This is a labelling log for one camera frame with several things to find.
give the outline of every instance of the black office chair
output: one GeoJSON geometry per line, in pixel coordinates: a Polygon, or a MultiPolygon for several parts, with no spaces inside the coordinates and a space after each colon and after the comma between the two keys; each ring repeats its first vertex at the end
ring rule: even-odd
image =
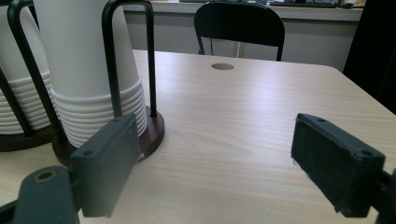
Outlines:
{"type": "Polygon", "coordinates": [[[199,54],[205,54],[202,37],[277,47],[281,61],[285,27],[269,7],[250,3],[211,2],[198,8],[194,17],[199,54]]]}

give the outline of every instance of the wooden table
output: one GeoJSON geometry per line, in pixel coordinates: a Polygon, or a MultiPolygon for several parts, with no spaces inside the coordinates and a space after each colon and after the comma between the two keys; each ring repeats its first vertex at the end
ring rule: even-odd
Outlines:
{"type": "MultiPolygon", "coordinates": [[[[145,51],[134,52],[148,86],[145,51]]],[[[326,66],[156,52],[160,148],[138,163],[111,219],[81,223],[374,223],[345,218],[290,157],[298,113],[322,117],[396,167],[396,117],[326,66]],[[232,70],[212,68],[228,63],[232,70]]],[[[50,145],[0,154],[0,204],[60,164],[50,145]]]]}

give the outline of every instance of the screw hole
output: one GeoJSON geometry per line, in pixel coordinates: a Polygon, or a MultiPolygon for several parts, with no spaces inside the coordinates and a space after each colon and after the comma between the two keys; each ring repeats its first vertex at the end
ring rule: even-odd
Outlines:
{"type": "Polygon", "coordinates": [[[41,173],[37,176],[35,176],[35,182],[36,183],[42,183],[51,180],[53,177],[56,176],[55,171],[46,171],[44,173],[41,173]]]}

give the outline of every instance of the black metal arm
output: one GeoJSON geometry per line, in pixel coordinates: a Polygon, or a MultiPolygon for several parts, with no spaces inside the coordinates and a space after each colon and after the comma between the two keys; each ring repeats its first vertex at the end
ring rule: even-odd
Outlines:
{"type": "Polygon", "coordinates": [[[78,223],[110,217],[139,156],[135,115],[111,120],[71,155],[71,167],[26,176],[17,201],[0,207],[0,223],[78,223]]]}
{"type": "Polygon", "coordinates": [[[378,211],[377,224],[396,223],[396,170],[385,155],[325,119],[299,114],[291,156],[345,217],[378,211]]]}

